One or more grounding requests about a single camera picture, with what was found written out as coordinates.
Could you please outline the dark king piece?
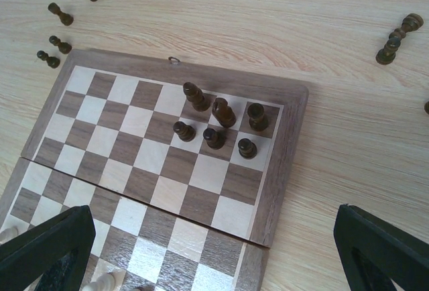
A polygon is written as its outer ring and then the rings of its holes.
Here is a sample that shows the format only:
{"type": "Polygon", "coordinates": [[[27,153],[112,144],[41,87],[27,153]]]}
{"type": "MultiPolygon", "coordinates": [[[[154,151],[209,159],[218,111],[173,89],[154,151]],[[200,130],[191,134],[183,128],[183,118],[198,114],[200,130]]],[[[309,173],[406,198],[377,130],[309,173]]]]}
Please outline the dark king piece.
{"type": "Polygon", "coordinates": [[[388,65],[393,62],[396,52],[407,33],[414,32],[424,25],[422,17],[416,13],[408,14],[399,28],[394,29],[388,37],[384,47],[378,51],[375,59],[381,65],[388,65]]]}

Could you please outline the dark bishop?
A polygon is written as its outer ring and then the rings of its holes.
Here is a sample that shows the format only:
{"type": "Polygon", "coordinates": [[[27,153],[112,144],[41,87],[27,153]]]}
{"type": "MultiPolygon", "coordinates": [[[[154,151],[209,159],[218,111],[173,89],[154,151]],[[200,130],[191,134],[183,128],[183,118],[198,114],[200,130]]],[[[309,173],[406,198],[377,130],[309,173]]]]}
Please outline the dark bishop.
{"type": "Polygon", "coordinates": [[[217,97],[212,104],[212,114],[224,128],[234,126],[236,116],[226,99],[217,97]]]}
{"type": "Polygon", "coordinates": [[[187,101],[191,103],[196,111],[203,112],[209,109],[210,100],[194,83],[185,82],[183,84],[183,92],[186,95],[187,101]]]}

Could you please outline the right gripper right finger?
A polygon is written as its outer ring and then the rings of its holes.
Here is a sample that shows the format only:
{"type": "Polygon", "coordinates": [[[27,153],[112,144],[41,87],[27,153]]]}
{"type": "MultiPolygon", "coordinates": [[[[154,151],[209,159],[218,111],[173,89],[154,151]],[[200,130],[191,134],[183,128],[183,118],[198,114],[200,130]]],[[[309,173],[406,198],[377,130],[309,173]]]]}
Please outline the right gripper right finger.
{"type": "Polygon", "coordinates": [[[333,234],[351,290],[428,289],[427,243],[347,204],[333,234]]]}

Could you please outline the dark knight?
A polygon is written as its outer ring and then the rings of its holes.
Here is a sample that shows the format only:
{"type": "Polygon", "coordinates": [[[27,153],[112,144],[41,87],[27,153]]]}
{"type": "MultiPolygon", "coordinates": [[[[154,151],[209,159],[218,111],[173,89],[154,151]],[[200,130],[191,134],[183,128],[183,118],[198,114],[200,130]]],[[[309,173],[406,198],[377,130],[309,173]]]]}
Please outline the dark knight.
{"type": "Polygon", "coordinates": [[[424,104],[424,110],[427,114],[429,114],[429,101],[424,104]]]}

